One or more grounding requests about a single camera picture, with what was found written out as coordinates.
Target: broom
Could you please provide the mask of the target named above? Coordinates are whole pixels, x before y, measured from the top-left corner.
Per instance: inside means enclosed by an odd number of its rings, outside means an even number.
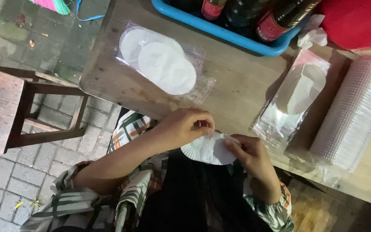
[[[50,10],[56,11],[59,14],[67,15],[70,13],[70,9],[64,0],[29,0],[43,8],[49,8]]]

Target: wooden stool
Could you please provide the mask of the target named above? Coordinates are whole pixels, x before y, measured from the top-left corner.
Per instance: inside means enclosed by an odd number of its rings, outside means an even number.
[[[51,76],[46,77],[45,79],[55,79]],[[39,79],[40,77],[33,71],[0,67],[0,154],[7,152],[9,148],[71,139],[84,134],[85,129],[80,129],[80,124],[88,95],[78,87],[69,86],[71,84],[65,81],[56,82],[64,82],[61,84],[68,86],[36,82]],[[80,96],[68,130],[39,121],[36,119],[36,114],[30,113],[37,93]],[[48,132],[21,134],[24,123]]]

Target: sleeve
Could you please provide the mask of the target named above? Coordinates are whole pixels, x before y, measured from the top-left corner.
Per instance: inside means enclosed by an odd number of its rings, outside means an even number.
[[[245,179],[243,197],[253,211],[263,219],[274,232],[291,232],[294,222],[291,217],[291,195],[286,185],[280,182],[281,197],[275,204],[267,204],[256,198],[250,188],[250,177]]]
[[[29,217],[20,231],[45,232],[62,225],[81,229],[112,225],[115,209],[102,204],[109,196],[99,196],[89,188],[73,187],[73,177],[90,163],[80,162],[56,178],[50,187],[54,195],[37,213]]]

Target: stack of plastic cups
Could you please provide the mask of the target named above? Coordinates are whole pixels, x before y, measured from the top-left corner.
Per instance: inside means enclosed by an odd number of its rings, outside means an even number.
[[[366,55],[351,64],[310,150],[352,172],[370,138],[371,55]]]

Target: blue plastic tray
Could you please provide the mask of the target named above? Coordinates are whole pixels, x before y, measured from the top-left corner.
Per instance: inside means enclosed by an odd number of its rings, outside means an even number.
[[[267,46],[222,27],[219,27],[208,21],[205,21],[202,18],[198,18],[182,10],[174,8],[164,3],[163,0],[152,0],[152,4],[160,13],[167,15],[168,17],[177,19],[178,21],[181,21],[185,24],[208,32],[212,35],[225,39],[229,42],[232,42],[236,45],[247,48],[264,56],[278,56],[283,53],[287,49],[290,40],[301,30],[302,27],[301,24],[298,24],[296,27],[287,31],[278,39],[270,43],[270,46]]]

